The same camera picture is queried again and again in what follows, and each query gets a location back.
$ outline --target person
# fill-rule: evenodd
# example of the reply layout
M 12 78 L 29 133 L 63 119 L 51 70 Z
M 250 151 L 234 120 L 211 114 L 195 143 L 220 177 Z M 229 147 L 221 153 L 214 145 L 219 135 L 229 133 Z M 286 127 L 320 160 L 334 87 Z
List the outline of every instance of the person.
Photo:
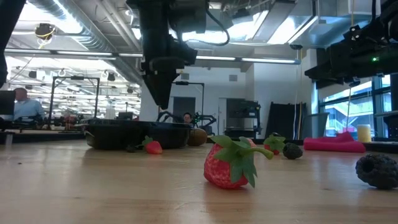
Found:
M 189 112 L 184 114 L 184 123 L 185 124 L 192 124 L 192 115 Z
M 15 90 L 14 120 L 21 117 L 37 116 L 45 117 L 45 112 L 39 101 L 32 100 L 27 97 L 27 90 L 24 88 L 16 88 Z

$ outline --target green stem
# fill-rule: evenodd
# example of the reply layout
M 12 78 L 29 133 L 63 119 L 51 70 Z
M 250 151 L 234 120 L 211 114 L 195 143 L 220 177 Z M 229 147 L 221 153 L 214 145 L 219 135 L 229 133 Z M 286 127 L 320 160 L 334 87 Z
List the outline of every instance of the green stem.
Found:
M 260 147 L 253 147 L 250 149 L 245 149 L 242 153 L 243 156 L 248 155 L 250 153 L 254 152 L 260 152 L 261 154 L 265 155 L 267 159 L 272 159 L 274 157 L 274 153 L 265 149 L 262 149 Z

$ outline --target ductwork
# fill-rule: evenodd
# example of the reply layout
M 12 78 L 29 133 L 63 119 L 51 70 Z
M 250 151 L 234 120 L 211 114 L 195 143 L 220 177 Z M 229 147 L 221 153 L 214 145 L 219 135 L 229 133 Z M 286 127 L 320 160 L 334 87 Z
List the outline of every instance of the ductwork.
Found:
M 73 19 L 82 28 L 81 37 L 73 37 L 89 51 L 115 52 L 116 48 L 93 24 L 91 19 L 76 5 L 73 0 L 29 0 L 35 7 L 47 12 L 60 21 Z M 141 85 L 141 76 L 135 68 L 128 65 L 123 59 L 110 61 L 118 72 L 129 82 Z

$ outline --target black tray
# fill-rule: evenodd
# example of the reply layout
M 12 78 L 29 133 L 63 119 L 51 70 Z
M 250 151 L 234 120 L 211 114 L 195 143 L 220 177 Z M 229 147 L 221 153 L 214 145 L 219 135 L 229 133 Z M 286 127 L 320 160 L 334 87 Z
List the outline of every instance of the black tray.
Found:
M 187 145 L 189 124 L 89 119 L 84 121 L 87 144 L 95 149 L 125 149 L 142 143 L 145 136 L 158 141 L 163 149 Z

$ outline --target wooden table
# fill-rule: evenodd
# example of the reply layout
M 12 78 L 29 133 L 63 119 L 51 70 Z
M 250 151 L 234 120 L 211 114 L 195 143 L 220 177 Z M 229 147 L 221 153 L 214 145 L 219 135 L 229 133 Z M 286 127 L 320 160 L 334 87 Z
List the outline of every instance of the wooden table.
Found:
M 84 141 L 0 146 L 0 223 L 397 223 L 398 190 L 361 182 L 361 154 L 256 155 L 256 188 L 203 177 L 210 145 L 96 151 Z

